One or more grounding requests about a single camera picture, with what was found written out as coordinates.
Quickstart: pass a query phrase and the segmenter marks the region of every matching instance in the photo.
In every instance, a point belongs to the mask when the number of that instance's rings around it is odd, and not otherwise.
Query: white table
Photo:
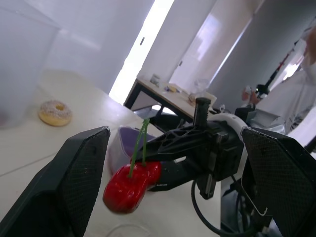
[[[39,104],[53,98],[65,102],[73,110],[73,121],[66,127],[50,127],[37,117]],[[45,72],[24,123],[0,131],[0,220],[68,137],[84,130],[109,126],[110,145],[121,125],[140,128],[142,120],[76,74]],[[151,125],[148,132],[154,136],[161,134]],[[114,226],[129,223],[144,227],[153,237],[217,236],[199,220],[193,209],[191,183],[168,192],[148,193],[134,213],[115,215],[102,202],[109,178],[105,166],[85,236],[104,237]],[[205,217],[219,228],[220,184],[217,184],[211,200],[203,201],[197,192],[197,201]]]

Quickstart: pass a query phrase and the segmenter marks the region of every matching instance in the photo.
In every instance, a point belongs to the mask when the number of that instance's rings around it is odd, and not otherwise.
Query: donut hole
[[[56,105],[56,109],[63,111],[65,109],[65,106],[63,106],[63,105]]]

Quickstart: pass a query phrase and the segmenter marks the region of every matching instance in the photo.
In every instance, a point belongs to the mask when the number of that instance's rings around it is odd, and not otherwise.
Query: bright light
[[[155,0],[109,96],[123,104],[141,70],[174,0]]]
[[[286,71],[286,76],[283,78],[283,80],[293,76],[293,74],[296,72],[296,70],[298,69],[299,67],[299,64],[295,64],[295,65],[288,65],[286,68],[285,68],[285,71]]]
[[[157,110],[159,111],[161,108],[160,105],[153,105],[152,109],[153,110]],[[168,109],[168,108],[163,108],[162,112],[166,113],[166,114],[170,114],[170,115],[176,115],[172,110]]]

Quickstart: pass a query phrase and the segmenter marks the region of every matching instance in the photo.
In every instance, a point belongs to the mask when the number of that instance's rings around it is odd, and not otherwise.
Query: person's hand
[[[312,65],[316,62],[316,27],[311,30],[308,38],[306,39],[306,44],[306,49],[310,56],[310,63]]]
[[[254,104],[254,105],[256,105],[256,104],[258,104],[260,101],[261,101],[261,99],[257,98],[256,93],[253,91],[253,92],[251,93],[249,102],[252,103],[252,104]]]
[[[243,101],[249,100],[249,94],[246,92],[246,88],[242,90],[241,99]]]

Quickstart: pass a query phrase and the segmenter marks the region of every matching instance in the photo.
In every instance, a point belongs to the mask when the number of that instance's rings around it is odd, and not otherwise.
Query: white wall
[[[242,89],[266,83],[315,15],[316,0],[266,0],[208,89],[216,106],[241,106]]]
[[[211,11],[215,0],[175,0],[138,74],[169,81],[180,59]]]
[[[109,93],[154,0],[26,2],[62,28],[46,67],[79,73]]]
[[[196,80],[203,80],[207,86],[260,3],[260,0],[218,0],[170,82],[191,92]]]

